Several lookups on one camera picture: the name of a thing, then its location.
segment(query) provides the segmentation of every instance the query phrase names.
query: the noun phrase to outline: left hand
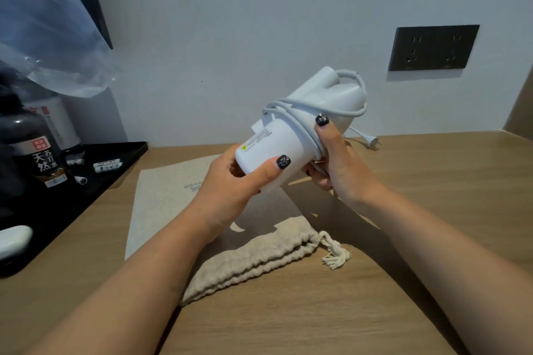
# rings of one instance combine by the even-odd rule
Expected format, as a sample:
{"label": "left hand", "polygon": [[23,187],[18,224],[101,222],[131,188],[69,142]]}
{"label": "left hand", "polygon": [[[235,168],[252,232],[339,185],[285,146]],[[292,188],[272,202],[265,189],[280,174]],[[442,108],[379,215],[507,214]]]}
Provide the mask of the left hand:
{"label": "left hand", "polygon": [[235,160],[235,150],[239,146],[230,147],[211,163],[202,186],[188,207],[205,223],[208,242],[239,217],[250,198],[283,171],[276,162],[278,157],[272,157],[245,175]]}

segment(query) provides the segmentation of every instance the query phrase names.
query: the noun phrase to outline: plastic bag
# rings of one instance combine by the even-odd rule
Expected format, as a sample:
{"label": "plastic bag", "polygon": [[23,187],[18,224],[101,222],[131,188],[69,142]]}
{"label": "plastic bag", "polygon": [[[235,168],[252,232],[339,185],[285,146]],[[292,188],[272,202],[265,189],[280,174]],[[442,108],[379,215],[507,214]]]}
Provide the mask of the plastic bag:
{"label": "plastic bag", "polygon": [[118,71],[80,0],[0,0],[0,60],[75,97],[105,90]]}

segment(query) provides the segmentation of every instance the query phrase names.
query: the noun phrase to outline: white power cord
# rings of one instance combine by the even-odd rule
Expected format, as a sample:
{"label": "white power cord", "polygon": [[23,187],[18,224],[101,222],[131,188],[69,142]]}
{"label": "white power cord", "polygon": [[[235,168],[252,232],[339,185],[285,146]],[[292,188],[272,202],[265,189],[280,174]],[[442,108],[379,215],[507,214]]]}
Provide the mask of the white power cord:
{"label": "white power cord", "polygon": [[[357,80],[359,85],[361,86],[361,89],[363,89],[364,94],[366,94],[366,86],[364,84],[363,78],[359,75],[359,73],[354,72],[352,70],[336,70],[338,77],[346,77],[350,79]],[[293,123],[297,129],[299,129],[303,135],[305,135],[310,141],[311,145],[313,145],[313,151],[315,153],[315,160],[321,160],[324,156],[326,156],[326,148],[324,147],[322,141],[318,137],[318,134],[314,130],[313,127],[311,127],[307,122],[305,122],[302,117],[299,115],[297,109],[294,109],[292,106],[300,106],[303,108],[311,109],[311,110],[317,110],[318,112],[325,114],[326,116],[337,116],[337,117],[350,117],[350,118],[356,118],[362,116],[367,109],[367,103],[365,102],[363,105],[363,108],[357,110],[357,111],[341,111],[341,110],[335,110],[335,109],[329,109],[324,108],[321,106],[318,106],[313,103],[308,103],[299,99],[294,98],[279,98],[275,102],[268,103],[266,107],[263,109],[263,115],[265,114],[276,114],[284,116],[286,119],[288,119],[291,123]],[[365,142],[367,143],[367,146],[369,148],[374,148],[378,143],[378,137],[377,136],[369,136],[366,135],[357,129],[353,127],[349,127],[349,129],[353,130],[355,133],[357,133],[359,136],[363,137]],[[309,162],[318,172],[320,172],[323,176],[329,177],[329,175],[314,161]]]}

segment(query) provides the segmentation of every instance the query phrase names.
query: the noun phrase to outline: black nail polish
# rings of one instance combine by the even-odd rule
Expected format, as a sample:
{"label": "black nail polish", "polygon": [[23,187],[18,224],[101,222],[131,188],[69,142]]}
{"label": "black nail polish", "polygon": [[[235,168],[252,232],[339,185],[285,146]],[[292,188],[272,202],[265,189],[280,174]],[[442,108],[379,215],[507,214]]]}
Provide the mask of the black nail polish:
{"label": "black nail polish", "polygon": [[318,126],[324,126],[330,123],[330,119],[325,114],[318,114],[315,118]]}
{"label": "black nail polish", "polygon": [[276,160],[276,163],[278,164],[278,167],[280,169],[282,170],[286,169],[287,167],[289,167],[290,158],[287,155],[279,156],[278,159]]}

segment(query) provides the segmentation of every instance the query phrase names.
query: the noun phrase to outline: white hair dryer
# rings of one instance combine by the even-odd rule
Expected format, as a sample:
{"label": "white hair dryer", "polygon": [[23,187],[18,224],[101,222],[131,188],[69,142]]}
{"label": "white hair dryer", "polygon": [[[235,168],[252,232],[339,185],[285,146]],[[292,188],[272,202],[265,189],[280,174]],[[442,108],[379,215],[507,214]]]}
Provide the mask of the white hair dryer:
{"label": "white hair dryer", "polygon": [[[356,83],[341,84],[341,77],[354,79]],[[314,130],[316,116],[326,114],[341,133],[350,128],[373,148],[377,137],[350,127],[353,118],[363,115],[366,107],[366,87],[361,76],[351,70],[326,66],[287,98],[267,104],[263,117],[252,126],[256,134],[236,149],[237,163],[249,174],[271,157],[287,155],[290,158],[290,165],[283,174],[262,191],[278,187],[308,162],[324,173],[313,161],[326,155]]]}

